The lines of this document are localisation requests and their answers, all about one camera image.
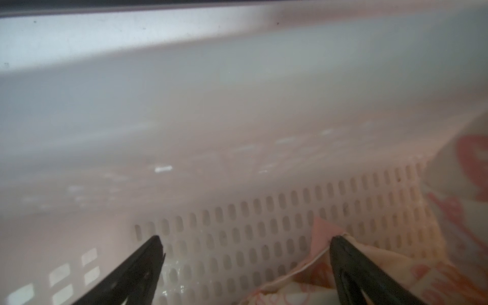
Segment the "pink patterned kids jacket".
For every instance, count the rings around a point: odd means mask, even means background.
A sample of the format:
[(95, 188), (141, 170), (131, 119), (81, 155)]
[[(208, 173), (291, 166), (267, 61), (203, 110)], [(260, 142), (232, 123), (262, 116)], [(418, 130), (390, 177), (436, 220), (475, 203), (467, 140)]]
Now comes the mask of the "pink patterned kids jacket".
[(354, 233), (317, 218), (310, 251), (244, 304), (341, 304), (330, 243), (342, 236), (423, 304), (487, 303), (487, 115), (457, 133), (418, 173), (413, 207)]

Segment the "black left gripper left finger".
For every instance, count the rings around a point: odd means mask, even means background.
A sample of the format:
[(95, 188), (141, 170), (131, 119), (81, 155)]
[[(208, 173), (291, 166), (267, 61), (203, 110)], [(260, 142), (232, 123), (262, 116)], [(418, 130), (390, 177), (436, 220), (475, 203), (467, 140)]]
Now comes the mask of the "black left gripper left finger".
[(164, 260), (160, 237), (154, 235), (74, 304), (151, 304)]

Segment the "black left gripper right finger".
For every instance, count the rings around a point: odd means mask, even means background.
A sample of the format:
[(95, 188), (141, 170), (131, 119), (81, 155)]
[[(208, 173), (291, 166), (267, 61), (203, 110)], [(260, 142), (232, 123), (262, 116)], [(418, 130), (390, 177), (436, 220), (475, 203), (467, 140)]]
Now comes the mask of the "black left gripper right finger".
[(423, 304), (342, 236), (330, 243), (330, 263), (341, 304)]

